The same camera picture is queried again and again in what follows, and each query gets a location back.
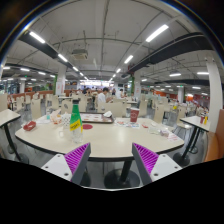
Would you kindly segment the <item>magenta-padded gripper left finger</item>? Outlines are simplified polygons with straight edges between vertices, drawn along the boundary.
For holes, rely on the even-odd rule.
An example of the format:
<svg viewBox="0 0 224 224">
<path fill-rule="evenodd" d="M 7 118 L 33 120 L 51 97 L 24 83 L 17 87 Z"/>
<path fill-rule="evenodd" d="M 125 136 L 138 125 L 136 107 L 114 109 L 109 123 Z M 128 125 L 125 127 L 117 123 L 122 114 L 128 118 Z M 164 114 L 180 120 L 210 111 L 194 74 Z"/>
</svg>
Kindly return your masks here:
<svg viewBox="0 0 224 224">
<path fill-rule="evenodd" d="M 79 185 L 90 153 L 91 145 L 86 143 L 65 155 L 56 154 L 42 169 Z"/>
</svg>

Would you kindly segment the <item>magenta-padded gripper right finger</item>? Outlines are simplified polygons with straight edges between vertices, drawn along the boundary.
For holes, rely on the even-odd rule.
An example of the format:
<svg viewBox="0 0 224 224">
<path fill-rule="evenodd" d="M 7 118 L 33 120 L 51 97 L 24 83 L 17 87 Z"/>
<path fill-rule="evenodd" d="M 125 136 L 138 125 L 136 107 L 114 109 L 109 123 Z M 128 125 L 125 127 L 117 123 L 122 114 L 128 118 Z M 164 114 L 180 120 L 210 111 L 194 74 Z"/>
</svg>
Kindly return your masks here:
<svg viewBox="0 0 224 224">
<path fill-rule="evenodd" d="M 132 144 L 132 154 L 144 185 L 181 170 L 167 154 L 158 155 L 137 143 Z"/>
</svg>

